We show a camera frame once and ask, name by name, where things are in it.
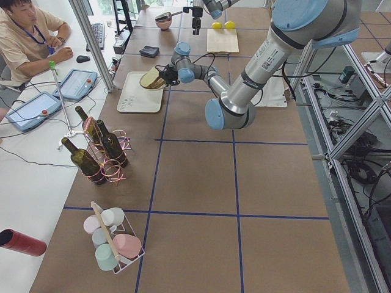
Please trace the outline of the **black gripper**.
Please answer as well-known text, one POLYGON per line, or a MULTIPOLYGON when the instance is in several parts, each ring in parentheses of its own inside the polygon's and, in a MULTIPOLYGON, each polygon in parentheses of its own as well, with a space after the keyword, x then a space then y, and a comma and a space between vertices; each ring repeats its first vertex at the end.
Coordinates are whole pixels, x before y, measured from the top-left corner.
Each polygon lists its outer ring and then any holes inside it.
POLYGON ((184 13, 191 13, 192 15, 192 28, 197 28, 192 30, 192 34, 200 34, 201 28, 201 18, 203 16, 203 8, 201 6, 187 6, 183 7, 184 13))
POLYGON ((165 85, 180 84, 177 69, 173 65, 156 65, 155 68, 158 70, 158 77, 164 81, 165 85))

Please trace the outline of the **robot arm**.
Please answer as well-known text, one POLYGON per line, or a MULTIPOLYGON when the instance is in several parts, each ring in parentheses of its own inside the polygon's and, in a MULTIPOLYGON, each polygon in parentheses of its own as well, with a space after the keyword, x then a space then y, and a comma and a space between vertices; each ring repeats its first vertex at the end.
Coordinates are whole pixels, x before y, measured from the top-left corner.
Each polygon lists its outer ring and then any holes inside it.
POLYGON ((192 34, 199 35, 202 26, 203 12, 206 12, 216 20, 222 16, 222 12, 229 7, 236 4, 237 0, 206 0, 206 1, 192 1, 190 6, 182 8, 183 13, 189 13, 192 15, 192 34))
POLYGON ((216 95, 205 106, 210 128, 245 128, 255 118, 252 98, 291 53, 308 43, 318 49, 353 42, 359 34, 361 9, 361 1, 275 1, 267 38, 232 85, 214 67, 191 62, 190 46, 185 42, 176 44, 159 78, 167 85, 203 80, 216 95))

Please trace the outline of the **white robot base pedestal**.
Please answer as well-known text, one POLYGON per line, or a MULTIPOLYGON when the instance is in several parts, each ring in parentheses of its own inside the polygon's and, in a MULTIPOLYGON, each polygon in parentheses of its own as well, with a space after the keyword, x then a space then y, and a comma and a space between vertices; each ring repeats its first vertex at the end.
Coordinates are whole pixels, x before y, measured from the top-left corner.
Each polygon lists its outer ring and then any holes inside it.
POLYGON ((272 77, 251 102, 256 107, 287 107, 283 79, 272 77))

